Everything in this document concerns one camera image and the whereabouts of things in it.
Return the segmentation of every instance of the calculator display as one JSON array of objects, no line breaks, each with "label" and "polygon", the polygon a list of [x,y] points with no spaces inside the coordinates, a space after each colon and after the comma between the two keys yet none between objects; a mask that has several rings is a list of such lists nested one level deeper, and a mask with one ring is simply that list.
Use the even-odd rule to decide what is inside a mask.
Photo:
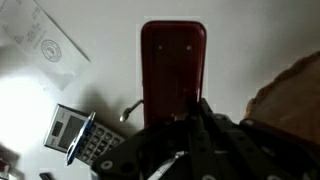
[{"label": "calculator display", "polygon": [[55,137],[58,137],[59,134],[60,134],[60,131],[61,131],[61,129],[62,129],[62,126],[63,126],[63,123],[57,121],[57,122],[55,123],[55,125],[54,125],[54,129],[53,129],[51,135],[52,135],[52,136],[55,136]]},{"label": "calculator display", "polygon": [[59,142],[59,146],[68,149],[73,139],[79,134],[79,130],[83,123],[83,120],[70,116],[66,129],[64,130],[64,134]]}]

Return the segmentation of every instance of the blue pen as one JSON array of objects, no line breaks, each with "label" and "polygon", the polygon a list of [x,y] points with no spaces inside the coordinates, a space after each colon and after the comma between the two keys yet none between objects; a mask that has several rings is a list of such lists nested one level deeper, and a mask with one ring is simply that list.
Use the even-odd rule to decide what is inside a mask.
[{"label": "blue pen", "polygon": [[83,141],[85,140],[86,136],[88,135],[91,125],[93,123],[94,116],[96,112],[92,112],[88,119],[82,125],[80,132],[76,138],[70,144],[68,151],[67,151],[67,166],[72,164],[76,154],[78,153],[79,148],[81,147]]}]

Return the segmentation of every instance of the paper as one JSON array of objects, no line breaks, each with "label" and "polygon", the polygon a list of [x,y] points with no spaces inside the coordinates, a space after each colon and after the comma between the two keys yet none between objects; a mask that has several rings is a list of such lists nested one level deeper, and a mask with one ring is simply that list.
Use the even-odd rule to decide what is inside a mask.
[{"label": "paper", "polygon": [[0,29],[59,89],[89,64],[33,0],[0,0]]}]

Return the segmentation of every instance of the calculator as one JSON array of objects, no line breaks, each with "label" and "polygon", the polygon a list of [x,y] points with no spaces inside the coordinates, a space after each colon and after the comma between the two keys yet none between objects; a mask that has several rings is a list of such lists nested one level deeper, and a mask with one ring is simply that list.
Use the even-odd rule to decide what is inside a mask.
[{"label": "calculator", "polygon": [[[66,153],[87,118],[86,113],[58,104],[44,146]],[[124,140],[119,134],[94,121],[76,158],[91,165],[98,156],[118,146]]]}]

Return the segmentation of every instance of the calculator keypad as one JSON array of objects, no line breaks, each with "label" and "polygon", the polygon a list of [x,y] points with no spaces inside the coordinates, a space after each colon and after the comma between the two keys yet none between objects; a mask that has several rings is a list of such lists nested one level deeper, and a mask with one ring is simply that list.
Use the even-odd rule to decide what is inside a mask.
[{"label": "calculator keypad", "polygon": [[77,158],[91,165],[97,157],[101,156],[105,151],[113,149],[123,141],[124,139],[114,132],[95,123],[84,140],[83,147]]}]

